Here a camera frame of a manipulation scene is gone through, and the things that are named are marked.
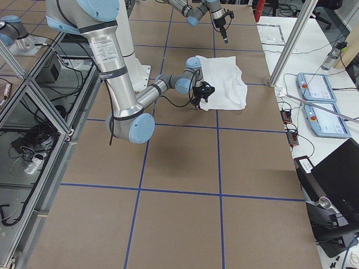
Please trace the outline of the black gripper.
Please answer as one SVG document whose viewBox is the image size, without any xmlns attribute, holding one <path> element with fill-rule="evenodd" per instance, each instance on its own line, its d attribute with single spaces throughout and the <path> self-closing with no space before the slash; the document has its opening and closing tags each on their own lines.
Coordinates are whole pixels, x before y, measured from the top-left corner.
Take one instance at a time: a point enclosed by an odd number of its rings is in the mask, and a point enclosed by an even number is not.
<svg viewBox="0 0 359 269">
<path fill-rule="evenodd" d="M 203 81 L 200 86 L 194 87 L 193 106 L 196 109 L 200 108 L 201 99 L 208 103 L 208 97 L 215 92 L 215 87 L 211 86 L 208 82 Z"/>
<path fill-rule="evenodd" d="M 211 19 L 214 23 L 214 28 L 216 31 L 220 31 L 220 34 L 224 40 L 225 44 L 228 44 L 228 36 L 225 28 L 227 16 L 230 16 L 230 10 L 217 10 L 211 13 Z"/>
</svg>

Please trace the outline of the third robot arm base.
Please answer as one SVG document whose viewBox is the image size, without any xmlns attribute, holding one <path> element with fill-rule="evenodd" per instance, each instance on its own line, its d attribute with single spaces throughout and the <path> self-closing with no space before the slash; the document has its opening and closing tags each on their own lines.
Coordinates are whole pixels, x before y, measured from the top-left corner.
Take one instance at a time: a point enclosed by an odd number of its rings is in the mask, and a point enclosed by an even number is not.
<svg viewBox="0 0 359 269">
<path fill-rule="evenodd" d="M 21 20 L 15 15 L 1 17 L 1 42 L 15 56 L 35 56 L 47 38 L 31 36 Z"/>
</svg>

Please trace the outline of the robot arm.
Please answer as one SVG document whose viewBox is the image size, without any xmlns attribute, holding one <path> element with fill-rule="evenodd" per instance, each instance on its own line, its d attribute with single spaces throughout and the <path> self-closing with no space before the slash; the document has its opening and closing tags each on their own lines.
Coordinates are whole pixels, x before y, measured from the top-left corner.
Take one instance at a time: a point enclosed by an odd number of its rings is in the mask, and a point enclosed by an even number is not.
<svg viewBox="0 0 359 269">
<path fill-rule="evenodd" d="M 209 13 L 214 30 L 219 32 L 224 43 L 228 44 L 227 29 L 234 18 L 234 13 L 222 8 L 220 1 L 200 1 L 195 8 L 190 6 L 188 1 L 168 0 L 167 3 L 181 13 L 192 27 L 196 26 Z"/>
<path fill-rule="evenodd" d="M 155 130 L 154 117 L 145 109 L 167 90 L 188 94 L 189 103 L 199 106 L 214 93 L 214 86 L 204 81 L 198 57 L 186 61 L 179 75 L 160 75 L 155 82 L 135 94 L 125 64 L 116 30 L 120 11 L 118 1 L 46 1 L 47 24 L 50 28 L 85 37 L 99 68 L 110 101 L 107 124 L 113 137 L 132 143 L 145 143 Z"/>
</svg>

